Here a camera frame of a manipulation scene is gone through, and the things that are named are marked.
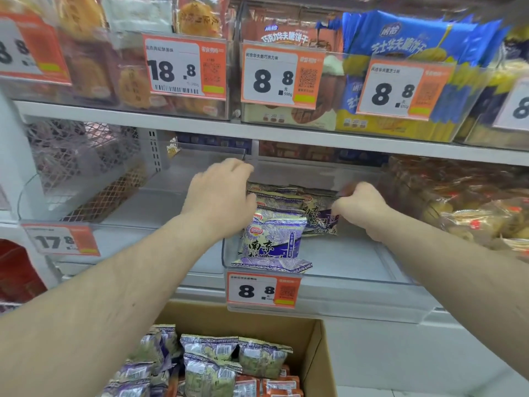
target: brown cardboard box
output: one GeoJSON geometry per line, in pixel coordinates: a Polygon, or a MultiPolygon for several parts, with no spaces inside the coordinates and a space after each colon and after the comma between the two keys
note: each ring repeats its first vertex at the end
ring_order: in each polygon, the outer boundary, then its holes
{"type": "Polygon", "coordinates": [[[156,323],[176,323],[178,334],[243,336],[294,349],[286,363],[299,375],[305,397],[336,397],[322,320],[228,311],[225,305],[169,301],[156,323]]]}

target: hand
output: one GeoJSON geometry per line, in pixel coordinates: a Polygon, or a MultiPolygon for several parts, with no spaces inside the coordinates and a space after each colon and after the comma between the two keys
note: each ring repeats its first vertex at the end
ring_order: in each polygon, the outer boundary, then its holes
{"type": "Polygon", "coordinates": [[[332,206],[333,214],[339,214],[355,226],[366,230],[375,241],[381,241],[378,234],[380,225],[392,211],[374,186],[355,183],[345,187],[341,197],[332,206]]]}
{"type": "Polygon", "coordinates": [[[191,180],[181,214],[192,214],[214,242],[245,228],[257,209],[255,194],[246,194],[253,166],[238,159],[211,165],[191,180]]]}

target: brand logo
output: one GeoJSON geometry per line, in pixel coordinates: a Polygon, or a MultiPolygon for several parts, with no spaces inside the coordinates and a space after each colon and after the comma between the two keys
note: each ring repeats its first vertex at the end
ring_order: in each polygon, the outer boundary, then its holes
{"type": "Polygon", "coordinates": [[[382,27],[380,31],[380,36],[395,36],[402,29],[400,22],[393,22],[392,24],[387,24],[382,27]]]}
{"type": "Polygon", "coordinates": [[[262,233],[263,233],[263,230],[260,229],[259,227],[250,228],[250,234],[259,235],[259,234],[262,234],[262,233]]]}

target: price tag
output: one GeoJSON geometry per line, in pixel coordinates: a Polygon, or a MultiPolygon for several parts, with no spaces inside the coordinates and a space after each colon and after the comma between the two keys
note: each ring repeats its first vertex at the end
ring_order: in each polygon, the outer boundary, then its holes
{"type": "Polygon", "coordinates": [[[300,277],[228,272],[228,302],[294,308],[300,277]]]}
{"type": "Polygon", "coordinates": [[[151,93],[226,100],[226,41],[143,34],[151,93]]]}
{"type": "Polygon", "coordinates": [[[453,65],[373,57],[357,113],[428,120],[453,65]]]}
{"type": "Polygon", "coordinates": [[[324,50],[254,43],[242,50],[242,102],[316,108],[324,50]]]}
{"type": "Polygon", "coordinates": [[[101,256],[89,226],[23,223],[40,253],[101,256]]]}
{"type": "Polygon", "coordinates": [[[0,75],[71,85],[53,27],[20,14],[0,14],[0,75]]]}
{"type": "Polygon", "coordinates": [[[509,130],[529,130],[529,77],[517,80],[493,126],[509,130]]]}

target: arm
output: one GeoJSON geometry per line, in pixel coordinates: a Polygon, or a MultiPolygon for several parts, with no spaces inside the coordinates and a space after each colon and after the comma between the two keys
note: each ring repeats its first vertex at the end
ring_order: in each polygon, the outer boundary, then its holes
{"type": "Polygon", "coordinates": [[[528,264],[393,210],[367,183],[333,210],[384,243],[460,324],[529,380],[528,264]]]}
{"type": "Polygon", "coordinates": [[[100,393],[199,257],[251,221],[252,171],[228,159],[197,174],[179,216],[3,316],[0,395],[100,393]]]}

